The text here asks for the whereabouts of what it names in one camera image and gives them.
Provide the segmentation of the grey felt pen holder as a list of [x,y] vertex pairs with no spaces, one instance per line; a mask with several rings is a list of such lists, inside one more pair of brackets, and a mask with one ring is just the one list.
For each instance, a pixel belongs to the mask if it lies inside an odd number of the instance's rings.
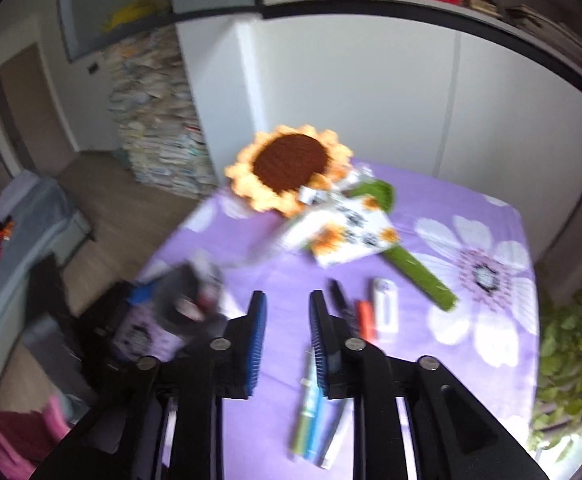
[[128,308],[113,336],[112,348],[123,361],[152,356],[169,362],[188,344],[223,333],[221,270],[214,263],[189,260],[154,280],[134,286]]

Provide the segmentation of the white correction tape dispenser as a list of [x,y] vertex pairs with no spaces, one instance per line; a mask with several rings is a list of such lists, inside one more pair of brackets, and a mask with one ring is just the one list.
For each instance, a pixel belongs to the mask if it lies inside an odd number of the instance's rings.
[[375,324],[380,339],[390,339],[399,330],[398,289],[386,278],[375,278],[371,285]]

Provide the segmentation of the green gel pen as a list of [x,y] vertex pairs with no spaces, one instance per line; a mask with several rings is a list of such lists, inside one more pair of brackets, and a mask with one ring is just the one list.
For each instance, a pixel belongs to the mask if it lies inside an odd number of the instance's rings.
[[306,355],[306,368],[301,380],[301,386],[303,389],[302,399],[299,411],[297,412],[297,424],[295,425],[290,445],[290,453],[293,460],[304,457],[307,453],[316,413],[318,384],[314,351],[308,350]]

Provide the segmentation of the blue gel pen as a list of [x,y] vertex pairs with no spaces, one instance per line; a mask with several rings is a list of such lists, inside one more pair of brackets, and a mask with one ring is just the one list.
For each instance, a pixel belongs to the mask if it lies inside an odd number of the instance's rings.
[[303,415],[308,422],[302,456],[305,460],[313,462],[320,450],[321,418],[325,395],[318,382],[318,374],[315,360],[311,361],[307,380],[307,396],[304,402]]

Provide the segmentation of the orange utility knife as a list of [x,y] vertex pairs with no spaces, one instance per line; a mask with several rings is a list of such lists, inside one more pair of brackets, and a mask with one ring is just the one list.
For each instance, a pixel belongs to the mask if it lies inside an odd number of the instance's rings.
[[359,337],[364,341],[376,340],[377,331],[375,324],[375,312],[372,304],[366,300],[357,300],[355,304]]

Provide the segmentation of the black marker pen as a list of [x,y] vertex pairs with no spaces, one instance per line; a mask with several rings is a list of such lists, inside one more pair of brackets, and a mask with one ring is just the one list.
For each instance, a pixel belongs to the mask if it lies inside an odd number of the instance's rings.
[[354,308],[349,303],[349,300],[344,295],[344,290],[338,281],[330,280],[328,284],[329,294],[337,309],[338,314],[349,326],[349,331],[353,336],[358,335],[357,318]]

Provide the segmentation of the grey sofa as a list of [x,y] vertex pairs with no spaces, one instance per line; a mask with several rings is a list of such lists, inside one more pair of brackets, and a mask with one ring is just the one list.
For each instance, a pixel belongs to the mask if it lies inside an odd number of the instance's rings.
[[0,193],[0,220],[14,229],[0,254],[0,376],[26,326],[29,270],[52,254],[63,266],[93,236],[82,211],[51,177],[24,170]]

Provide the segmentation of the green potted plant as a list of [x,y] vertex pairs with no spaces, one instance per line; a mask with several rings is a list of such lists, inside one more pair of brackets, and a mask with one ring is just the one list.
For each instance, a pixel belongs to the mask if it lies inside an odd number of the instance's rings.
[[582,284],[563,304],[539,293],[539,361],[530,448],[566,442],[568,454],[582,434]]

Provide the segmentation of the purple floral tablecloth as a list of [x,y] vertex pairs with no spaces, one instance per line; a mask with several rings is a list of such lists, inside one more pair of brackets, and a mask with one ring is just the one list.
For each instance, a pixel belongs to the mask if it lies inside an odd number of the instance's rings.
[[308,297],[337,281],[356,318],[375,329],[390,356],[439,358],[516,440],[528,435],[538,361],[537,294],[522,218],[512,206],[423,174],[379,166],[395,192],[391,222],[404,246],[457,298],[440,310],[379,255],[322,268],[308,252],[282,252],[239,266],[276,229],[277,214],[248,211],[221,191],[205,200],[140,273],[150,280],[208,252],[230,268],[238,300],[253,290],[268,299],[264,361],[252,401],[225,405],[229,479],[347,479],[353,441],[345,438],[329,468],[293,460],[288,434],[301,397],[308,345]]

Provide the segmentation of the sunflower greeting card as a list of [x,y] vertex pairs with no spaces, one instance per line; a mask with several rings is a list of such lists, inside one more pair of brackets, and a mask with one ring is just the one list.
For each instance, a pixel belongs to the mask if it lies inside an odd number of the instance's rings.
[[307,249],[321,268],[385,252],[399,235],[375,196],[339,197],[308,207],[285,228],[285,249]]

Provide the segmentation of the tall stack of magazines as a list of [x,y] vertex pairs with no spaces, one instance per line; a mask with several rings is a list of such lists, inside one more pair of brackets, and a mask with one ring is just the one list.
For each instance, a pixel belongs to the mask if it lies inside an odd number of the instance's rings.
[[108,47],[108,110],[140,183],[188,198],[218,186],[173,25]]

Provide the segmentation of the crochet sunflower with green stem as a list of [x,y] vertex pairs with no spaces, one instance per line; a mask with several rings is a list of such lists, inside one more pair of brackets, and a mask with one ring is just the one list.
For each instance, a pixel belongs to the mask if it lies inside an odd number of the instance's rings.
[[[256,133],[253,141],[225,168],[225,176],[233,194],[251,209],[274,211],[288,220],[304,209],[300,203],[302,186],[330,190],[353,169],[352,157],[352,150],[333,130],[281,125],[270,132]],[[370,183],[358,184],[345,197],[366,194],[376,197],[388,217],[395,200],[393,186],[375,177]],[[456,307],[456,295],[404,248],[400,235],[395,246],[377,255],[405,275],[440,310]]]

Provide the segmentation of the white printed ribbon bow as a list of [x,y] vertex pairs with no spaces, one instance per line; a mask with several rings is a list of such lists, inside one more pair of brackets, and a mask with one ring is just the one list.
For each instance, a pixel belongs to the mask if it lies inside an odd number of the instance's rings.
[[359,164],[349,170],[343,179],[335,182],[328,191],[302,186],[300,203],[304,209],[291,219],[285,220],[273,234],[254,246],[247,258],[236,263],[236,266],[254,266],[283,252],[298,252],[306,248],[334,218],[337,212],[335,207],[344,200],[345,194],[352,192],[358,184],[373,180],[375,175],[371,168]]

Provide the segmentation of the yellow plush toy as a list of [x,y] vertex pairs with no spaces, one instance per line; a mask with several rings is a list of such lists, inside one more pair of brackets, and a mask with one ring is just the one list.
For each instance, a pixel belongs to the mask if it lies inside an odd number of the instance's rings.
[[122,25],[135,23],[148,16],[169,13],[171,0],[133,0],[108,15],[100,25],[101,32],[112,32]]

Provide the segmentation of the white bookcase with shelves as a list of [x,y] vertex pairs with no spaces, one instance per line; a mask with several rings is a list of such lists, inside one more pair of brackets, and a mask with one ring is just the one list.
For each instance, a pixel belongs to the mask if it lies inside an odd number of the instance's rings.
[[434,0],[173,0],[207,149],[222,172],[277,125],[515,206],[534,255],[582,202],[582,63]]

